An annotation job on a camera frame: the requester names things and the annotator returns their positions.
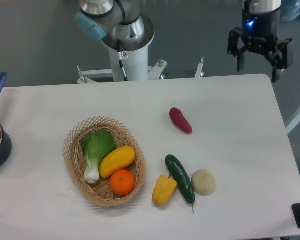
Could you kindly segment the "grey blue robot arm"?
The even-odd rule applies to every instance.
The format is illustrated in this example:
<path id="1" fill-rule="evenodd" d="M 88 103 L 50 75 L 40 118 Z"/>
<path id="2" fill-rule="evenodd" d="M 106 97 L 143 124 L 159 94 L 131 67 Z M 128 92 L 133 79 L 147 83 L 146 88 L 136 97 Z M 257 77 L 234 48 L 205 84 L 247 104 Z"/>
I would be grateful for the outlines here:
<path id="1" fill-rule="evenodd" d="M 293 40 L 278 39 L 281 14 L 279 0 L 245 0 L 242 26 L 229 32 L 227 53 L 236 59 L 236 69 L 244 67 L 244 54 L 265 57 L 272 66 L 272 82 L 294 59 Z M 116 82 L 159 80 L 167 62 L 148 65 L 148 47 L 155 36 L 152 21 L 140 12 L 137 0 L 82 0 L 75 20 L 79 28 L 109 51 Z"/>

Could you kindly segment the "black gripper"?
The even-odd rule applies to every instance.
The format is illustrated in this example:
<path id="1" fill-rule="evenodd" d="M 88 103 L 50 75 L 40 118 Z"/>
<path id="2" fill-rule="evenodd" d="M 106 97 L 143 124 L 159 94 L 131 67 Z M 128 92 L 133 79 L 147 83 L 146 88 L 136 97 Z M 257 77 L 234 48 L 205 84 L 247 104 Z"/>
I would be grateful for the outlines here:
<path id="1" fill-rule="evenodd" d="M 228 35 L 227 53 L 236 60 L 236 71 L 245 66 L 245 52 L 261 53 L 272 66 L 271 82 L 279 80 L 281 73 L 294 61 L 294 40 L 277 38 L 280 8 L 263 13 L 251 13 L 242 10 L 242 30 L 234 28 Z"/>

